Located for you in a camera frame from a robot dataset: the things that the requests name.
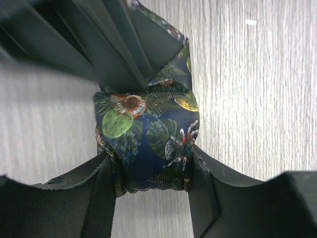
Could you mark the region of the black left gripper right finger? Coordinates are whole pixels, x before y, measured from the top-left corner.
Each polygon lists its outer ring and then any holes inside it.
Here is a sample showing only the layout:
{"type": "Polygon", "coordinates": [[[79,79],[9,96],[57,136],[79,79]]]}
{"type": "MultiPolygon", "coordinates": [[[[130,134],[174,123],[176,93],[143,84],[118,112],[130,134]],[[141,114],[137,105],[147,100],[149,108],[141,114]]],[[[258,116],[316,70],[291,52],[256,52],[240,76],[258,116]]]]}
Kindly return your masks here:
{"type": "Polygon", "coordinates": [[[286,171],[261,181],[195,146],[188,194],[196,238],[314,238],[317,174],[286,171]]]}

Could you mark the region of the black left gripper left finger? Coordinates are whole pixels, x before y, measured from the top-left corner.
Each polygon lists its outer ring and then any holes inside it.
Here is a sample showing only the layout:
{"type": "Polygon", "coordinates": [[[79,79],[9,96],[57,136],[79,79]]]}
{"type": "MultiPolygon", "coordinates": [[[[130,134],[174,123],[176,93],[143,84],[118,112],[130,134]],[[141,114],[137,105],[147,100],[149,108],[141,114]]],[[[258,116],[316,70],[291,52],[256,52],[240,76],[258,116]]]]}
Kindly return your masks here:
{"type": "Polygon", "coordinates": [[[0,178],[2,238],[109,238],[115,195],[102,152],[44,184],[0,178]]]}

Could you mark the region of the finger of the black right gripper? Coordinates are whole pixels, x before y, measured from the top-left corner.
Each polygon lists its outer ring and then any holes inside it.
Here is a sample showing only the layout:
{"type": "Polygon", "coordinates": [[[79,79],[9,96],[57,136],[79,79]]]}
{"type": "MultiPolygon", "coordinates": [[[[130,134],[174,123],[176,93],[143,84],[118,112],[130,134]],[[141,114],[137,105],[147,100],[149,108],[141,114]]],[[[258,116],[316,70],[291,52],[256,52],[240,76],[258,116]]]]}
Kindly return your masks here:
{"type": "Polygon", "coordinates": [[[0,59],[46,66],[118,91],[145,78],[100,0],[3,0],[0,59]]]}
{"type": "Polygon", "coordinates": [[[104,5],[145,86],[180,52],[185,36],[138,0],[105,0],[104,5]]]}

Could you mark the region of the dark floral patterned tie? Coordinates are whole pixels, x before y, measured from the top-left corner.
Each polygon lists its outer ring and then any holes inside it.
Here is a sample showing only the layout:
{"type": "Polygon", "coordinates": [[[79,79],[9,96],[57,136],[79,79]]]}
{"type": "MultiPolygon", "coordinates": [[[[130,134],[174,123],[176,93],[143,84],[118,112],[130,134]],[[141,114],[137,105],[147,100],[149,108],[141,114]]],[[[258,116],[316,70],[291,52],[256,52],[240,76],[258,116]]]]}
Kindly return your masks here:
{"type": "Polygon", "coordinates": [[[150,189],[189,191],[200,126],[189,41],[139,1],[132,2],[131,10],[180,47],[145,92],[119,94],[102,87],[94,95],[97,149],[111,160],[117,197],[150,189]]]}

